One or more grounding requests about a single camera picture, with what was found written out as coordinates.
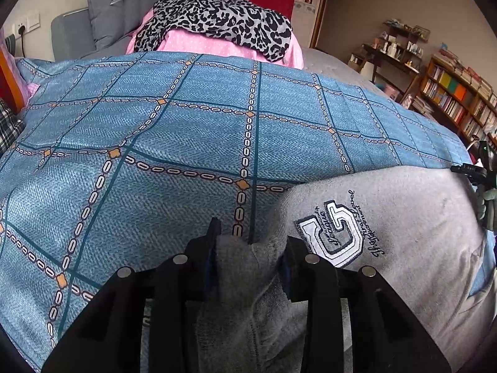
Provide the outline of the right hand green glove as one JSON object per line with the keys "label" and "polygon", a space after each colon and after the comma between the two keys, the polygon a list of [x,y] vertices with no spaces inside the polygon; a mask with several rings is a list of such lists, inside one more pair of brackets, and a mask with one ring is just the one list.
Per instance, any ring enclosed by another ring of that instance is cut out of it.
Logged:
{"label": "right hand green glove", "polygon": [[477,218],[482,227],[496,231],[496,189],[477,191]]}

